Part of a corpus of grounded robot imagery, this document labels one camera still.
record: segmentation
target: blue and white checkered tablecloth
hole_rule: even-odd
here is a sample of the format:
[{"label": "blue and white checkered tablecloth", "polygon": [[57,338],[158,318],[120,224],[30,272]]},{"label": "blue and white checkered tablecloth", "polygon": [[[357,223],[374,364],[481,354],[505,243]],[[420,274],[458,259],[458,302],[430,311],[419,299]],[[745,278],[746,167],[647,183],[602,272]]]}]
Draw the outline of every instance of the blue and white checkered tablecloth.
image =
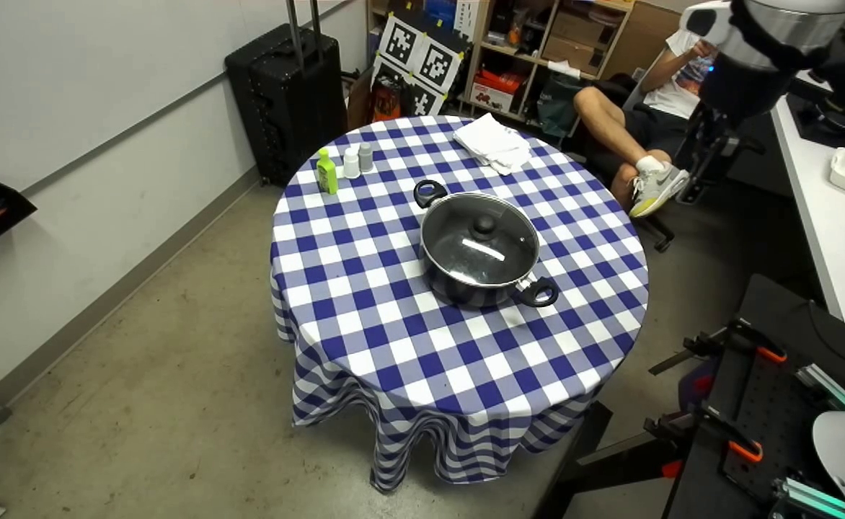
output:
[{"label": "blue and white checkered tablecloth", "polygon": [[[481,167],[452,132],[468,119],[399,119],[331,142],[373,150],[373,171],[321,194],[304,165],[273,214],[273,315],[296,350],[295,422],[360,403],[378,425],[373,478],[391,490],[410,445],[439,438],[446,481],[495,478],[517,447],[575,428],[624,364],[648,305],[648,268],[612,194],[560,150],[528,138],[514,177]],[[420,281],[419,180],[477,190],[530,216],[549,308],[452,308]]]}]

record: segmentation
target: gray floor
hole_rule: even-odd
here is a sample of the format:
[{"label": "gray floor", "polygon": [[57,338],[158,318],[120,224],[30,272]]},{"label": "gray floor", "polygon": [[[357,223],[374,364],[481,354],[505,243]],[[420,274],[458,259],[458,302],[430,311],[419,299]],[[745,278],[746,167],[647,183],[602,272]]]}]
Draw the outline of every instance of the gray floor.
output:
[{"label": "gray floor", "polygon": [[[292,353],[269,302],[278,190],[253,188],[45,372],[0,428],[9,517],[530,517],[562,449],[518,457],[488,488],[442,488],[430,457],[394,497],[366,484],[370,425],[292,429]],[[647,369],[725,324],[753,268],[784,274],[791,210],[727,188],[673,207],[677,243],[648,253],[652,308],[602,402],[606,442],[676,408],[680,369]],[[668,481],[583,493],[569,517],[658,517]]]}]

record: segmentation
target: chair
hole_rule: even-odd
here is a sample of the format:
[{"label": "chair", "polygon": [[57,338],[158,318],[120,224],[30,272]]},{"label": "chair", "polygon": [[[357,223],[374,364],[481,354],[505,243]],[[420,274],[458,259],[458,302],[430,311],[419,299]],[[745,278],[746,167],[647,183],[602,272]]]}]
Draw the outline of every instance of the chair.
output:
[{"label": "chair", "polygon": [[[642,98],[647,93],[639,89],[639,85],[647,80],[648,70],[663,57],[663,51],[658,51],[658,57],[642,70],[639,79],[632,79],[632,76],[612,76],[606,80],[593,80],[593,86],[601,93],[606,93],[606,98],[612,98],[624,113],[632,113]],[[589,142],[589,150],[586,150],[586,167],[590,173],[601,173],[606,177],[602,183],[612,183],[612,162],[608,157],[590,142],[590,135],[583,131],[583,138]],[[647,216],[647,219],[635,219],[635,224],[639,230],[648,233],[652,240],[652,248],[655,252],[667,252],[668,243],[676,240],[676,230],[668,224],[663,224],[658,219],[658,214]]]}]

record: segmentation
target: sneaker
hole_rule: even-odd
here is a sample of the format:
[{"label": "sneaker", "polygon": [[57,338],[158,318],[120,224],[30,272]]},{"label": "sneaker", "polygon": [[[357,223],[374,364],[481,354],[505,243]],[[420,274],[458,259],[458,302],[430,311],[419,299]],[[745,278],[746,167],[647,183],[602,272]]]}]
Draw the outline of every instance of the sneaker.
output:
[{"label": "sneaker", "polygon": [[628,216],[642,219],[642,216],[661,210],[661,206],[667,206],[687,186],[689,186],[689,173],[677,171],[677,167],[668,167],[663,173],[638,177],[635,188],[632,188],[635,206],[632,206]]}]

